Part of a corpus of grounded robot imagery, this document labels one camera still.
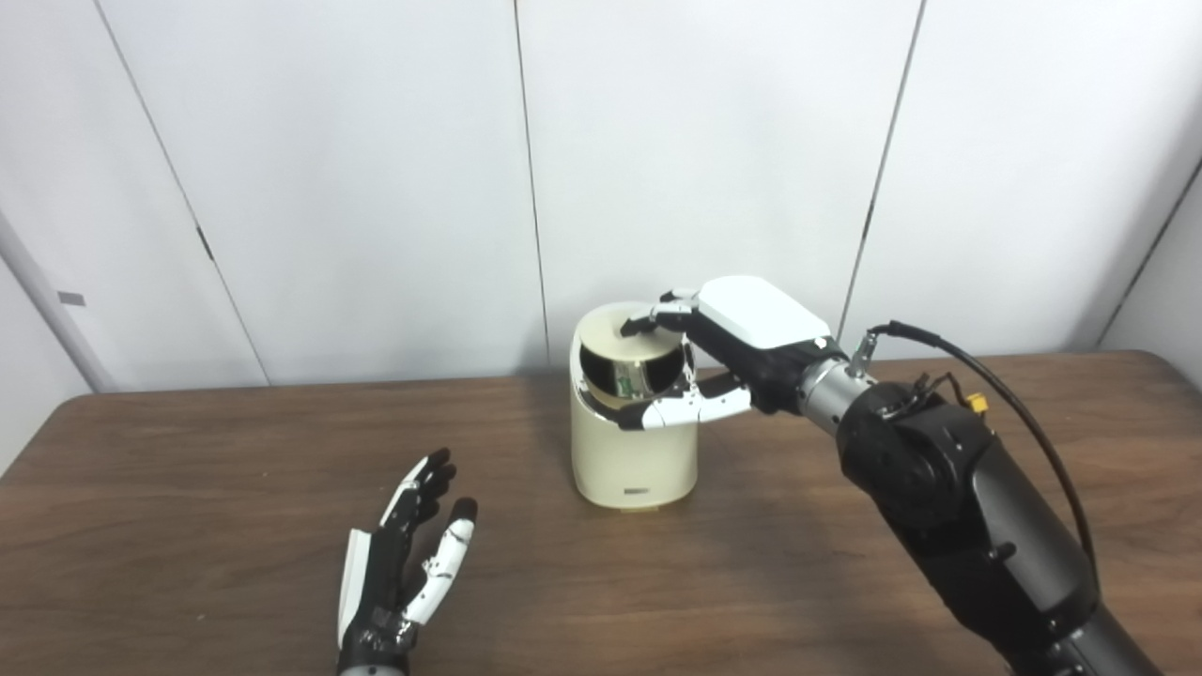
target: cable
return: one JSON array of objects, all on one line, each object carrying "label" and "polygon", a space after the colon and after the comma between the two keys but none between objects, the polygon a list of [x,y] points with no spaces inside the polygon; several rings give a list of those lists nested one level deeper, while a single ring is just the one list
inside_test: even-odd
[{"label": "cable", "polygon": [[1100,588],[1101,580],[1097,576],[1097,557],[1094,553],[1094,536],[1089,530],[1089,520],[1085,517],[1085,508],[1081,504],[1081,497],[1077,494],[1077,488],[1072,485],[1072,479],[1069,476],[1069,469],[1065,468],[1064,461],[1060,459],[1060,453],[1057,452],[1055,446],[1052,445],[1052,440],[1048,439],[1043,428],[1040,427],[1039,421],[1035,420],[1035,416],[1031,415],[1031,411],[1027,409],[1027,405],[1023,404],[1018,396],[1014,395],[1014,392],[1012,392],[1000,378],[989,370],[988,367],[977,361],[976,357],[944,339],[944,337],[938,333],[932,333],[900,321],[891,321],[888,324],[874,326],[868,330],[868,333],[873,336],[883,333],[885,336],[905,338],[908,340],[922,343],[923,345],[947,352],[976,372],[977,375],[984,379],[984,381],[988,383],[989,386],[993,387],[1007,404],[1010,404],[1010,408],[1014,409],[1018,417],[1020,417],[1023,423],[1027,425],[1027,428],[1030,429],[1031,435],[1035,437],[1040,449],[1043,450],[1043,455],[1047,457],[1048,464],[1052,466],[1052,472],[1055,473],[1057,480],[1060,481],[1060,488],[1064,491],[1064,496],[1069,500],[1069,509],[1072,510],[1072,520],[1077,526],[1077,538],[1081,540],[1081,548],[1085,551],[1085,557],[1089,558],[1089,567],[1094,574],[1094,583]]}]

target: robotic hand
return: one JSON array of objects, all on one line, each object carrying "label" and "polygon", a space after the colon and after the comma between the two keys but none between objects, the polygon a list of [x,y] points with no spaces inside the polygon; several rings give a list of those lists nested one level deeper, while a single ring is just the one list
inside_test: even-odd
[{"label": "robotic hand", "polygon": [[401,580],[413,532],[439,511],[456,467],[442,449],[417,463],[400,482],[373,532],[351,530],[338,612],[340,676],[407,676],[417,631],[451,589],[476,526],[476,502],[451,508],[438,551],[415,579]]},{"label": "robotic hand", "polygon": [[[1160,674],[1101,600],[1084,515],[1051,443],[1008,389],[963,350],[892,322],[870,330],[849,358],[826,322],[754,277],[668,292],[648,312],[631,316],[621,332],[633,336],[656,326],[683,332],[730,369],[716,379],[724,384],[718,397],[748,392],[748,405],[803,415],[832,434],[844,475],[873,499],[957,621],[989,641],[1014,674]],[[880,333],[947,350],[1014,405],[1070,496],[1081,544],[950,374],[902,384],[877,383],[865,373]],[[935,391],[948,379],[957,387],[957,403]],[[690,380],[684,391],[670,395],[713,401],[706,383]],[[664,407],[636,405],[643,413]],[[691,408],[691,420],[660,411],[626,419],[624,427],[707,419]],[[733,409],[724,413],[738,413]]]}]

